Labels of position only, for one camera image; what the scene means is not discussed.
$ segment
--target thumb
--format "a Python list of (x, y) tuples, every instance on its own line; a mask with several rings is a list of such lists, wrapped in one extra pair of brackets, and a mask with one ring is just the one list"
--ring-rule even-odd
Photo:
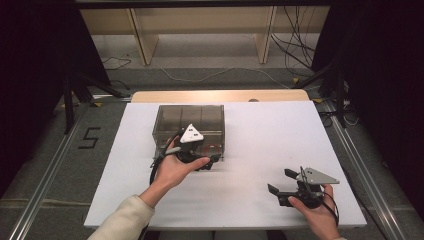
[(308, 208), (303, 204), (302, 201), (300, 201), (298, 198), (290, 196), (289, 197), (290, 204), (296, 208), (299, 212), (301, 212), (303, 215), (305, 215)]
[(203, 167), (205, 164), (207, 164), (210, 161), (210, 158), (208, 157), (202, 157), (194, 160), (191, 163), (186, 164), (186, 166), (189, 168), (190, 171), (194, 171), (198, 168)]

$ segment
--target gray carpet floor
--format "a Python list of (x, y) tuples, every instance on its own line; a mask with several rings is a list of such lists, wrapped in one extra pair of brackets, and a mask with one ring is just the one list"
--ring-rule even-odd
[[(266, 74), (249, 69), (166, 69), (166, 71), (179, 80), (170, 79), (161, 69), (114, 70), (108, 71), (108, 74), (113, 87), (126, 93), (134, 93), (138, 90), (275, 89), (293, 86), (293, 75), (284, 69), (261, 69)], [(305, 75), (310, 74), (306, 70), (296, 69), (296, 71), (301, 71)], [(114, 80), (123, 82), (130, 89), (126, 89), (122, 83)], [(309, 89), (307, 92), (311, 98), (318, 97), (316, 88), (318, 85), (319, 82), (306, 88)], [(102, 94), (95, 88), (91, 91), (93, 94)], [(64, 137), (65, 112), (61, 105), (58, 103), (55, 117), (51, 119), (40, 137), (39, 145), (34, 148), (33, 158), (22, 166), (0, 202), (0, 239), (8, 238)], [(108, 102), (100, 107), (92, 106), (88, 109), (26, 239), (86, 239), (93, 232), (92, 229), (83, 226), (84, 219), (106, 164), (125, 106), (123, 102)], [(317, 110), (323, 111), (323, 104), (318, 104)], [(99, 140), (95, 148), (82, 149), (82, 146), (91, 144), (83, 138), (87, 129), (93, 127), (99, 129), (91, 131), (90, 134), (98, 137)], [(376, 210), (352, 166), (334, 125), (327, 127), (326, 131), (340, 164), (352, 179), (352, 188), (364, 202), (362, 208), (369, 209), (371, 215), (377, 220), (374, 223), (364, 209), (368, 225), (358, 229), (341, 230), (342, 235), (348, 239), (384, 239), (376, 227), (376, 224), (381, 226)], [(359, 121), (355, 126), (348, 125), (347, 131), (407, 239), (424, 239), (423, 221), (402, 193), (390, 170), (382, 165), (381, 156), (365, 127)], [(288, 239), (315, 239), (308, 229), (288, 230), (285, 234)]]

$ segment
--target floor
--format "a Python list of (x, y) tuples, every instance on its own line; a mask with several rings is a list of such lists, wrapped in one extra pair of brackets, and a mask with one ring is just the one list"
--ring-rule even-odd
[[(282, 40), (289, 41), (290, 34), (277, 36)], [(314, 48), (319, 34), (302, 35), (306, 39), (309, 47)], [(172, 69), (208, 69), (210, 71), (205, 78), (216, 74), (229, 74), (221, 72), (222, 69), (263, 69), (273, 70), (276, 68), (289, 68), (294, 71), (291, 74), (293, 80), (302, 77), (296, 74), (298, 69), (304, 69), (293, 58), (287, 58), (279, 47), (271, 42), (268, 61), (266, 64), (259, 64), (253, 36), (248, 34), (234, 35), (163, 35), (160, 36), (157, 49), (150, 66), (142, 66), (138, 56), (135, 40), (132, 36), (93, 36), (93, 40), (98, 48), (99, 54), (104, 61), (106, 69), (157, 69), (169, 71)], [(291, 47), (296, 57), (304, 59), (304, 54), (300, 48)], [(170, 78), (180, 79), (180, 76), (170, 74)], [(199, 80), (184, 76), (184, 80)], [(314, 91), (308, 91), (311, 98), (319, 97)], [(99, 118), (107, 119), (103, 122), (102, 134), (108, 141), (113, 143), (114, 133), (104, 129), (116, 129), (119, 127), (120, 118), (111, 116), (111, 113), (122, 112), (124, 104), (104, 104), (103, 108), (90, 109), (83, 116), (81, 129), (92, 127), (93, 122)], [(329, 111), (333, 108), (331, 101), (318, 104), (318, 111)], [(76, 107), (77, 119), (82, 107)], [(355, 121), (355, 116), (346, 116), (350, 123)], [(90, 206), (92, 196), (87, 194), (85, 189), (95, 189), (95, 181), (86, 181), (87, 175), (100, 177), (102, 174), (102, 163), (96, 159), (107, 159), (108, 152), (90, 151), (78, 159), (72, 156), (69, 151), (66, 156), (61, 156), (62, 152), (69, 149), (61, 149), (63, 141), (69, 141), (71, 150), (81, 146), (77, 139), (84, 138), (84, 131), (78, 131), (75, 139), (63, 137), (64, 111), (61, 103), (58, 104), (56, 117), (51, 121), (49, 130), (40, 141), (34, 151), (32, 162), (25, 164), (16, 177), (11, 188), (0, 202), (0, 239), (8, 239), (12, 230), (22, 230), (25, 239), (85, 239), (92, 232), (91, 229), (82, 227), (84, 216)], [(341, 164), (352, 173), (352, 185), (355, 186), (359, 196), (364, 202), (362, 209), (367, 215), (369, 225), (365, 228), (355, 230), (343, 230), (342, 234), (349, 239), (384, 239), (378, 231), (378, 226), (385, 230), (389, 239), (424, 239), (424, 223), (417, 216), (413, 207), (409, 204), (402, 190), (391, 177), (388, 171), (381, 164), (381, 158), (373, 142), (368, 136), (366, 129), (359, 124), (351, 124), (347, 129), (340, 129), (337, 121), (332, 121), (332, 125), (326, 128), (333, 148), (340, 159)], [(102, 145), (102, 149), (110, 149), (110, 145)], [(60, 168), (56, 171), (46, 172), (51, 169), (52, 159), (64, 158)], [(74, 170), (74, 165), (99, 166), (90, 168), (90, 171)], [(50, 174), (51, 182), (46, 182), (45, 195), (41, 201), (41, 208), (38, 213), (32, 216), (26, 223), (23, 214), (28, 209), (28, 204), (37, 201), (34, 199), (39, 183), (45, 178), (45, 174)], [(75, 182), (69, 182), (69, 174)], [(29, 226), (30, 228), (20, 229), (14, 226)], [(304, 229), (293, 229), (286, 231), (288, 239), (310, 239), (310, 231)]]

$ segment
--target white table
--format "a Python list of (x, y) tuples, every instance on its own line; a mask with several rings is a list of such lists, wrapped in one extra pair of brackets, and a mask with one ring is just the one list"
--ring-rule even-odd
[[(98, 227), (126, 197), (148, 187), (159, 105), (130, 103), (84, 225)], [(312, 167), (340, 180), (333, 185), (340, 227), (362, 227), (353, 196), (310, 101), (214, 102), (225, 108), (225, 160), (211, 171), (190, 173), (156, 206), (151, 230), (288, 229), (307, 227), (294, 208), (280, 207), (267, 183), (296, 191), (284, 169)]]

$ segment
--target person's right hand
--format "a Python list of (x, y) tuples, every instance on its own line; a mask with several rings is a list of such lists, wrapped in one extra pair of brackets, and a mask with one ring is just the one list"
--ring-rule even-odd
[[(329, 184), (324, 184), (322, 187), (326, 193), (324, 196), (324, 202), (334, 211), (334, 203), (328, 196), (330, 195), (333, 197), (333, 187)], [(309, 209), (296, 197), (289, 197), (289, 201), (294, 208), (305, 216), (312, 232), (314, 232), (319, 239), (328, 240), (340, 238), (336, 220), (327, 208), (321, 205), (315, 209)]]

